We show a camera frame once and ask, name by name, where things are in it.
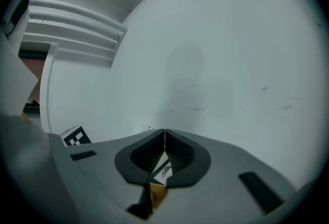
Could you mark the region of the black framed picture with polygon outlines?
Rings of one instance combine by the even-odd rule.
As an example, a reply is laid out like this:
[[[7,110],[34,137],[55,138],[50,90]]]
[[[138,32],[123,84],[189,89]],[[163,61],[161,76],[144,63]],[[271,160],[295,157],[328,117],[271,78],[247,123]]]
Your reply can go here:
[[[169,157],[166,152],[164,152],[150,175],[150,182],[166,186],[167,180],[171,176],[173,176],[172,166]]]

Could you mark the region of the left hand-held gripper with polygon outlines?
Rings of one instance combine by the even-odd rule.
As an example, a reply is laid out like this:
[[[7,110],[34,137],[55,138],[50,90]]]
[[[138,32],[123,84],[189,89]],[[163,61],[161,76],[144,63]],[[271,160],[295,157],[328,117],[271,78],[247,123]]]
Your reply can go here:
[[[82,126],[74,126],[60,134],[65,146],[82,145],[91,143],[90,138]]]

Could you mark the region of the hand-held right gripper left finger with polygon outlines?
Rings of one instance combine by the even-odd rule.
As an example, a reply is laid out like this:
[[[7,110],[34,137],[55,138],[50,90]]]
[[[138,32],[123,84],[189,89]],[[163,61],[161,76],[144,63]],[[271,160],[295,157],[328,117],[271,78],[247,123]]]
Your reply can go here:
[[[150,175],[164,149],[164,131],[65,146],[49,136],[65,190],[74,203],[68,224],[149,224]]]

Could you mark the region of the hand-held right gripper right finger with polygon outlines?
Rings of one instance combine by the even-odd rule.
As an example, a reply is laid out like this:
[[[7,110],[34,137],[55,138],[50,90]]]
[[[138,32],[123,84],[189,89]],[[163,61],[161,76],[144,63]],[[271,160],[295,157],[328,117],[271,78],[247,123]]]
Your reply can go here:
[[[166,130],[172,176],[154,224],[280,223],[296,189],[279,172],[235,145]]]

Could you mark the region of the wooden tray with papers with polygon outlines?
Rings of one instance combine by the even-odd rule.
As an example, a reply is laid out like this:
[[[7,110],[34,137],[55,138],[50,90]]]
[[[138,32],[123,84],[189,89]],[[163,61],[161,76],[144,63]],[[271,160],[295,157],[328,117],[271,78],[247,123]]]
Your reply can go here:
[[[167,187],[162,184],[150,183],[152,209],[157,209],[167,195]]]

